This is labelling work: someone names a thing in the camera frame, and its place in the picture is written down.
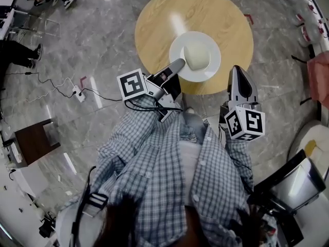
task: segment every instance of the black monitor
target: black monitor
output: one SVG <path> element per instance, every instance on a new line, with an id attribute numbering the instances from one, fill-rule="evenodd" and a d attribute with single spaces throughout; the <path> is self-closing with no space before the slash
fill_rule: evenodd
<path id="1" fill-rule="evenodd" d="M 256 204 L 281 214 L 293 214 L 325 190 L 324 180 L 304 150 L 254 188 Z"/>

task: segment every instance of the screen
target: screen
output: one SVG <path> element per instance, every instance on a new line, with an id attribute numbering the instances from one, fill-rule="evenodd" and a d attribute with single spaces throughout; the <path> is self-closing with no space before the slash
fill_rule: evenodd
<path id="1" fill-rule="evenodd" d="M 270 190 L 271 193 L 290 208 L 298 208 L 319 192 L 309 175 L 311 167 L 309 160 L 304 160 L 279 184 L 274 186 Z"/>

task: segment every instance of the person wearing plaid shirt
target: person wearing plaid shirt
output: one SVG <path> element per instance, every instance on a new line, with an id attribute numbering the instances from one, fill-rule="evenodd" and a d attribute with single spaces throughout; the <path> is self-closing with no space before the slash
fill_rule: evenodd
<path id="1" fill-rule="evenodd" d="M 135 102 L 152 106 L 148 96 Z M 223 147 L 207 122 L 194 114 L 173 112 L 165 122 L 158 120 L 156 111 L 129 111 L 99 148 L 90 192 L 106 195 L 109 208 L 93 218 L 83 215 L 81 247 L 125 246 L 118 243 L 125 227 L 125 238 L 135 246 L 242 246 L 231 222 L 241 223 L 237 210 L 249 213 L 242 182 L 253 189 L 246 143 L 231 140 L 225 130 Z M 123 204 L 126 209 L 110 211 L 126 199 L 131 202 Z M 68 246 L 76 201 L 58 216 L 61 246 Z M 277 227 L 274 218 L 263 219 Z M 277 233 L 266 237 L 267 246 L 276 246 Z"/>

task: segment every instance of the white plate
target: white plate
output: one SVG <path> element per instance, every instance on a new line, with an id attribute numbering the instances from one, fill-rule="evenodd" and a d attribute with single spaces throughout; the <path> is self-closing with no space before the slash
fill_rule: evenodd
<path id="1" fill-rule="evenodd" d="M 216 74 L 221 65 L 221 51 L 216 42 L 208 35 L 189 31 L 177 37 L 170 46 L 169 60 L 170 63 L 182 58 L 185 60 L 184 47 L 192 41 L 203 43 L 210 52 L 210 63 L 205 69 L 191 70 L 188 64 L 178 73 L 183 79 L 192 82 L 201 82 L 209 80 Z"/>

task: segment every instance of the chair leg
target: chair leg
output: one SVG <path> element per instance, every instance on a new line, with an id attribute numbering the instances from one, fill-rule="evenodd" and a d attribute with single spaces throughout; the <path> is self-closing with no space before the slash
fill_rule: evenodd
<path id="1" fill-rule="evenodd" d="M 303 61 L 303 60 L 301 60 L 301 59 L 299 59 L 299 58 L 297 58 L 297 57 L 295 57 L 295 56 L 291 56 L 294 60 L 297 60 L 297 61 L 299 61 L 299 62 L 301 62 L 301 63 L 304 63 L 304 64 L 307 64 L 307 62 L 306 61 Z"/>
<path id="2" fill-rule="evenodd" d="M 304 103 L 306 103 L 306 102 L 309 101 L 309 100 L 312 100 L 312 98 L 309 97 L 309 98 L 307 98 L 307 99 L 301 101 L 301 102 L 300 102 L 300 105 L 303 105 Z"/>

